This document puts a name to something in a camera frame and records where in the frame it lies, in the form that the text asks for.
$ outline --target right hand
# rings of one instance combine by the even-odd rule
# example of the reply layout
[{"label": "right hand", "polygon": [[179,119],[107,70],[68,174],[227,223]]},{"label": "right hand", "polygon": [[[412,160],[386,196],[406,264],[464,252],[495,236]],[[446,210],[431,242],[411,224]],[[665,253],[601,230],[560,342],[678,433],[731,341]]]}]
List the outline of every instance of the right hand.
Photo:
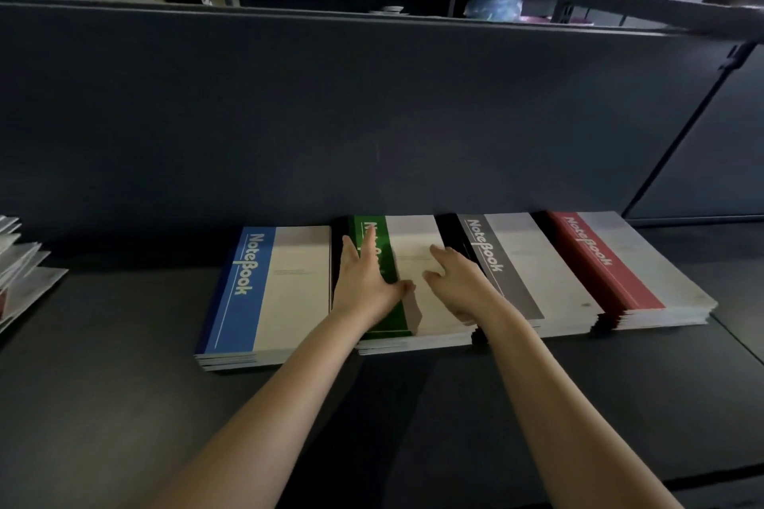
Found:
[{"label": "right hand", "polygon": [[453,248],[443,249],[431,245],[430,252],[443,266],[445,276],[429,270],[422,276],[435,296],[460,321],[475,321],[480,324],[481,319],[488,315],[493,307],[506,302],[487,280],[480,266]]}]

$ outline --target forearm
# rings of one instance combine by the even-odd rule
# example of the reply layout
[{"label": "forearm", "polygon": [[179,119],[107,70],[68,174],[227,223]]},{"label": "forearm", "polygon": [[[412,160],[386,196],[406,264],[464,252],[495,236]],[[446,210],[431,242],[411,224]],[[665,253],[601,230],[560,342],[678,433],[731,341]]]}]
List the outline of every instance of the forearm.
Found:
[{"label": "forearm", "polygon": [[555,509],[681,507],[509,303],[481,326]]},{"label": "forearm", "polygon": [[273,507],[342,364],[364,330],[331,313],[152,505]]}]

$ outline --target left hand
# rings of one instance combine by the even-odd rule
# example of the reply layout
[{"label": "left hand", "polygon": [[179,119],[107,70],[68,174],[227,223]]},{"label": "left hand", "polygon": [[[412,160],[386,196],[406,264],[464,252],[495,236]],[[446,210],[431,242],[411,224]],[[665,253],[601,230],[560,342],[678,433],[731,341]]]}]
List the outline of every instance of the left hand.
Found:
[{"label": "left hand", "polygon": [[388,284],[382,278],[376,236],[376,228],[366,230],[360,257],[350,237],[342,238],[339,279],[331,306],[333,313],[342,313],[357,321],[363,332],[385,318],[401,298],[415,288],[410,280]]}]

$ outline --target hand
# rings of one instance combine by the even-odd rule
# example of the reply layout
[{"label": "hand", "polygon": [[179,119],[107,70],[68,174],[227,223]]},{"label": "hand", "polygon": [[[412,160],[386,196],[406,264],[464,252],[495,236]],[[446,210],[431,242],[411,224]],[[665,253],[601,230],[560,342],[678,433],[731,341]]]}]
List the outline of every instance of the hand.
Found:
[{"label": "hand", "polygon": [[415,288],[410,280],[388,284],[382,279],[376,253],[377,229],[370,227],[361,244],[361,256],[349,236],[342,238],[339,279],[335,287],[333,313],[342,313],[357,320],[369,330],[393,310]]},{"label": "hand", "polygon": [[445,276],[429,270],[422,276],[435,296],[460,321],[480,324],[481,319],[491,312],[492,306],[506,302],[487,280],[480,266],[453,248],[431,245],[430,252],[443,266]]}]

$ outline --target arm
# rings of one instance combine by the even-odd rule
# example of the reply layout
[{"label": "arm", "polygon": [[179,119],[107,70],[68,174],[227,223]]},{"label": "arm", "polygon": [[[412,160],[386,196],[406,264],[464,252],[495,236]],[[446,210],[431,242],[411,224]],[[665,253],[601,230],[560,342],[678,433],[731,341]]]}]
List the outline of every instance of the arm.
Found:
[{"label": "arm", "polygon": [[361,256],[346,236],[334,306],[284,365],[176,477],[153,509],[274,507],[319,408],[361,336],[413,289],[386,284],[369,229]]},{"label": "arm", "polygon": [[426,272],[425,280],[449,310],[485,332],[556,509],[681,509],[478,265],[450,248],[432,252],[445,276]]}]

